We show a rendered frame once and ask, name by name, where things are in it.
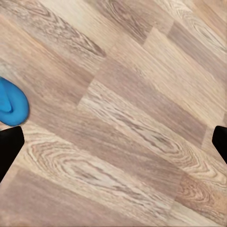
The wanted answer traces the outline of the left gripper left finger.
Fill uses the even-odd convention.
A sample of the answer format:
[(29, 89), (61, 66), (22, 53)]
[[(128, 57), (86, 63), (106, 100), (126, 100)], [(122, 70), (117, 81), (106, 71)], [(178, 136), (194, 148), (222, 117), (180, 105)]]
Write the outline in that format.
[(21, 126), (0, 131), (0, 182), (25, 143)]

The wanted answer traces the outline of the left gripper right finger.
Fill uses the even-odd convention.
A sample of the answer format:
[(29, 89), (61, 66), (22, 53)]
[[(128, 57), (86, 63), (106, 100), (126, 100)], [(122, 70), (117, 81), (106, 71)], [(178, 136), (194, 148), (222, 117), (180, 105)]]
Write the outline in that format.
[(227, 164), (227, 128), (222, 126), (216, 126), (213, 137), (212, 143), (224, 159)]

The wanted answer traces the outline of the sandal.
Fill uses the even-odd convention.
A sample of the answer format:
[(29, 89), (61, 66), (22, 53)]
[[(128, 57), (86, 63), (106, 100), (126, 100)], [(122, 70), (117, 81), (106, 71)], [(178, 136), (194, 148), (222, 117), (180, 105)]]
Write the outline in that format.
[(28, 114), (29, 103), (25, 93), (0, 77), (0, 122), (16, 127), (27, 120)]

